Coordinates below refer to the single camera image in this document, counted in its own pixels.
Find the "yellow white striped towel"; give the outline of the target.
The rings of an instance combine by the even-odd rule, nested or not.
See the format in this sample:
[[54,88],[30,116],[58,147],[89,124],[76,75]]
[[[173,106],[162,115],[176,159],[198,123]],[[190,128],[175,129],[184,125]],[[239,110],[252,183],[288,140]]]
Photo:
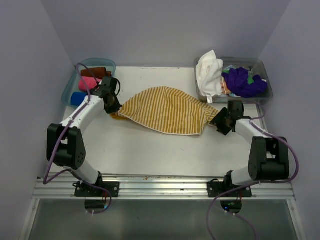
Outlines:
[[219,112],[182,90],[159,86],[134,95],[110,116],[163,134],[200,136]]

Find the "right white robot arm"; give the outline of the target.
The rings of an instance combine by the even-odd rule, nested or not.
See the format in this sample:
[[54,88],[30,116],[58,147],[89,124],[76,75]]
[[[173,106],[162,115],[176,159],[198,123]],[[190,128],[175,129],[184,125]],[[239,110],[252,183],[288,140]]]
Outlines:
[[229,101],[210,122],[223,135],[236,133],[250,144],[247,166],[230,170],[223,178],[223,192],[235,196],[241,186],[253,182],[286,181],[290,175],[289,150],[286,139],[274,137],[245,116],[241,101]]

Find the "blue towel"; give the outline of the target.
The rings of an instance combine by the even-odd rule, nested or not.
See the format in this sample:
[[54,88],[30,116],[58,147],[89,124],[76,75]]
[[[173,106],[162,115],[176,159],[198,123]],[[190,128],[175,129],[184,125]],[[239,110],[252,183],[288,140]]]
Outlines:
[[70,98],[70,105],[72,107],[79,107],[85,100],[87,94],[85,92],[74,92]]

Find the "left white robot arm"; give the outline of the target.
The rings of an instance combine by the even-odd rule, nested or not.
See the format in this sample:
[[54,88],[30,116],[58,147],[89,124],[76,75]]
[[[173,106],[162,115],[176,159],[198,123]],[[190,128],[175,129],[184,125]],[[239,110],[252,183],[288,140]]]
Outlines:
[[117,95],[121,83],[114,77],[104,77],[88,92],[78,108],[59,124],[50,124],[46,135],[46,157],[48,167],[43,179],[47,184],[54,178],[48,178],[52,165],[64,168],[62,173],[70,172],[87,183],[86,190],[92,196],[103,193],[104,184],[99,181],[100,172],[94,169],[86,159],[83,133],[94,118],[105,111],[108,115],[118,112],[122,105]]

